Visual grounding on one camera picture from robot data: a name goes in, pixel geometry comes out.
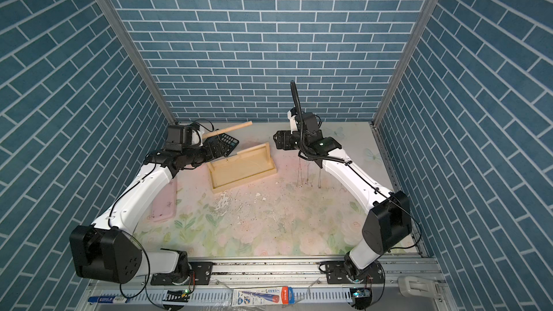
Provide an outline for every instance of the wooden tray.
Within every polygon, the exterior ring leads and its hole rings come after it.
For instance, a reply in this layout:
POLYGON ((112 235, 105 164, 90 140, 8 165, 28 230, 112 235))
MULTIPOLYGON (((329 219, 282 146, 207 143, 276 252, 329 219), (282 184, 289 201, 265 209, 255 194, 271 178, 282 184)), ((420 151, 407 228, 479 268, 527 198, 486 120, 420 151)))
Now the wooden tray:
POLYGON ((214 193, 257 181, 277 173, 269 142, 237 152, 223 160, 208 162, 214 193))

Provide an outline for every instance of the brick wallpaper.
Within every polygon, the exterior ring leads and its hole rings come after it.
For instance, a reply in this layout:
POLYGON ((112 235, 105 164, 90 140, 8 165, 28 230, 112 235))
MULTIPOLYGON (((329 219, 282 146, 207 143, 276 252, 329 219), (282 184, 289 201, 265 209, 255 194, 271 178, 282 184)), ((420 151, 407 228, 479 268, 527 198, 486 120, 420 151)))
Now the brick wallpaper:
POLYGON ((0 310, 74 308, 69 233, 166 121, 94 0, 0 0, 0 310))
POLYGON ((461 310, 551 310, 553 0, 439 0, 381 127, 461 310))
POLYGON ((424 0, 112 0, 176 117, 370 120, 424 0))

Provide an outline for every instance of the black cable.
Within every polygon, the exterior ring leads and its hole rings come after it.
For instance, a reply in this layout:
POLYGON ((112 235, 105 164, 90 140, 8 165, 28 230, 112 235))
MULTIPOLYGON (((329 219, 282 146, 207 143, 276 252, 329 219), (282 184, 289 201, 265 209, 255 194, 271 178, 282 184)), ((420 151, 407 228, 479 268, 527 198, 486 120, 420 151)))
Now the black cable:
POLYGON ((158 165, 157 163, 154 163, 154 168, 152 168, 151 171, 149 171, 145 176, 142 177, 142 179, 140 179, 138 182, 136 182, 135 185, 133 185, 130 189, 127 189, 125 192, 123 192, 123 194, 121 196, 119 196, 115 200, 114 204, 111 206, 111 210, 109 211, 109 216, 107 217, 107 226, 109 228, 111 228, 111 216, 113 214, 113 210, 115 209, 115 205, 117 204, 117 202, 119 202, 121 200, 121 198, 123 198, 123 196, 125 196, 127 193, 129 193, 129 191, 134 189, 138 184, 140 184, 144 179, 146 179, 146 177, 149 176, 154 171, 154 169, 156 169, 157 165, 158 165))
POLYGON ((324 155, 315 155, 308 153, 308 148, 305 146, 304 142, 304 117, 301 113, 301 105, 300 105, 300 97, 298 95, 298 89, 296 88, 296 82, 291 81, 290 82, 290 90, 292 92, 292 99, 294 100, 294 106, 296 107, 296 116, 299 118, 297 120, 298 124, 300 125, 299 132, 300 132, 300 152, 302 152, 307 158, 313 159, 313 160, 327 160, 327 161, 333 161, 338 163, 345 163, 345 161, 338 157, 332 157, 332 156, 324 156, 324 155))
POLYGON ((330 273, 334 272, 334 270, 325 271, 325 270, 321 269, 321 266, 322 266, 323 264, 325 264, 325 263, 324 263, 324 262, 319 263, 319 271, 320 271, 321 273, 323 273, 323 274, 326 275, 326 274, 330 274, 330 273))
POLYGON ((315 114, 315 116, 316 116, 317 118, 319 118, 319 122, 317 123, 317 125, 319 126, 319 128, 321 128, 321 125, 322 125, 322 119, 321 119, 321 117, 320 117, 320 116, 318 116, 318 115, 316 115, 316 114, 315 114))
POLYGON ((384 277, 384 282, 382 283, 382 293, 380 294, 380 297, 378 297, 378 300, 375 301, 374 303, 372 303, 370 306, 372 305, 375 305, 377 302, 380 301, 380 299, 382 299, 382 296, 384 295, 384 287, 386 287, 386 272, 384 271, 384 268, 382 267, 382 263, 378 262, 378 264, 380 265, 380 270, 382 270, 382 276, 384 277))
POLYGON ((123 285, 120 283, 119 284, 119 292, 121 293, 122 296, 124 296, 125 298, 127 299, 131 299, 131 298, 134 298, 134 297, 137 297, 139 296, 142 291, 146 291, 146 298, 148 299, 148 301, 153 305, 153 306, 156 306, 158 308, 161 308, 165 311, 167 311, 167 309, 165 307, 162 307, 162 306, 159 306, 157 305, 154 301, 152 301, 150 299, 150 295, 148 294, 148 289, 147 289, 147 286, 148 286, 148 282, 150 280, 150 273, 151 273, 151 266, 150 266, 150 258, 148 257, 148 254, 146 253, 146 250, 144 249, 144 246, 142 246, 142 244, 140 243, 140 241, 138 241, 134 236, 132 236, 130 233, 122 230, 122 229, 119 229, 119 228, 116 228, 115 230, 119 231, 119 232, 122 232, 122 233, 125 233, 126 235, 128 235, 129 237, 131 237, 132 239, 134 239, 134 241, 138 244, 138 246, 140 246, 141 250, 142 250, 142 253, 144 254, 144 256, 146 257, 146 262, 148 262, 148 274, 144 277, 144 287, 142 287, 142 289, 135 295, 132 295, 130 297, 128 297, 127 295, 125 295, 125 293, 123 293, 123 285))
MULTIPOLYGON (((360 177, 361 180, 363 180, 367 185, 369 185, 369 186, 374 190, 375 193, 378 193, 378 194, 380 194, 382 197, 384 197, 384 198, 386 198, 386 199, 389 199, 389 200, 391 201, 390 197, 388 197, 388 196, 384 195, 382 192, 380 192, 380 191, 378 190, 377 187, 372 186, 372 185, 371 185, 368 181, 366 181, 361 175, 359 175, 359 173, 357 173, 357 171, 356 171, 355 169, 353 169, 353 168, 351 167, 350 164, 348 164, 347 166, 348 166, 349 169, 351 169, 358 177, 360 177)), ((407 246, 407 247, 394 246, 394 247, 391 247, 390 250, 391 250, 391 249, 410 249, 410 248, 412 248, 412 247, 415 247, 415 246, 420 242, 421 238, 423 237, 423 229, 422 229, 421 225, 418 223, 417 220, 415 220, 414 217, 411 216, 411 214, 410 214, 408 211, 406 211, 405 209, 403 209, 402 206, 398 204, 399 202, 398 202, 398 203, 392 202, 392 203, 394 203, 394 205, 397 206, 399 209, 403 210, 403 212, 404 212, 405 214, 407 214, 407 215, 411 218, 411 220, 413 220, 413 222, 417 225, 417 228, 418 228, 418 239, 417 239, 416 242, 415 242, 413 245, 411 245, 411 246, 407 246)))
POLYGON ((194 121, 192 121, 192 122, 193 122, 193 123, 195 122, 196 124, 202 126, 203 128, 205 128, 205 129, 206 129, 207 131, 209 131, 209 132, 213 132, 213 131, 215 130, 215 126, 214 126, 213 123, 212 123, 210 120, 208 120, 208 119, 199 118, 199 119, 194 120, 194 121), (198 120, 205 120, 205 121, 208 121, 208 122, 211 124, 211 130, 210 130, 209 128, 206 128, 204 125, 202 125, 202 123, 198 122, 198 120))

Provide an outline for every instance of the table surface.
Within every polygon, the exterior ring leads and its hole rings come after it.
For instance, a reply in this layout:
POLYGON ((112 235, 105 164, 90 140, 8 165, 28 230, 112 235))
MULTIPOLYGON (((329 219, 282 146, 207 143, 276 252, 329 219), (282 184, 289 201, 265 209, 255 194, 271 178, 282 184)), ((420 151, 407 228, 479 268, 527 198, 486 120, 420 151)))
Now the table surface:
MULTIPOLYGON (((231 124, 216 123, 216 128, 231 124)), ((286 122, 254 123, 229 132, 238 139, 233 155, 269 142, 277 174, 225 190, 211 191, 202 165, 177 176, 177 211, 162 223, 140 220, 135 236, 149 249, 187 251, 190 257, 252 257, 344 254, 362 239, 366 215, 351 193, 297 151, 277 150, 272 136, 289 129, 286 122)), ((332 136, 364 171, 391 189, 391 182, 368 123, 324 122, 332 136)), ((412 245, 407 236, 398 246, 412 245)), ((416 252, 416 248, 394 249, 416 252)))

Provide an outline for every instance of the mounting plate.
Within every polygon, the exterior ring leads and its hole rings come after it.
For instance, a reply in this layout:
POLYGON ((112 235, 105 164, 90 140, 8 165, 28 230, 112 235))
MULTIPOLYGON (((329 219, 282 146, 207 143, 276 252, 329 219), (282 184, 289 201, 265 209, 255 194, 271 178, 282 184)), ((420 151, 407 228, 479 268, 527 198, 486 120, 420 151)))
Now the mounting plate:
MULTIPOLYGON (((194 272, 195 283, 197 286, 206 286, 209 285, 209 280, 211 279, 211 269, 213 268, 212 262, 190 262, 190 267, 194 272)), ((188 286, 189 282, 184 281, 184 285, 175 285, 173 284, 171 278, 168 277, 169 274, 153 274, 151 276, 151 285, 152 286, 188 286)))
MULTIPOLYGON (((343 261, 326 261, 321 264, 322 271, 326 273, 326 281, 329 285, 342 285, 352 283, 346 274, 343 261)), ((368 270, 368 275, 373 278, 373 284, 384 282, 384 272, 376 263, 371 263, 368 270)))
POLYGON ((196 285, 207 286, 211 279, 211 269, 213 268, 212 262, 190 262, 192 270, 194 270, 196 285))

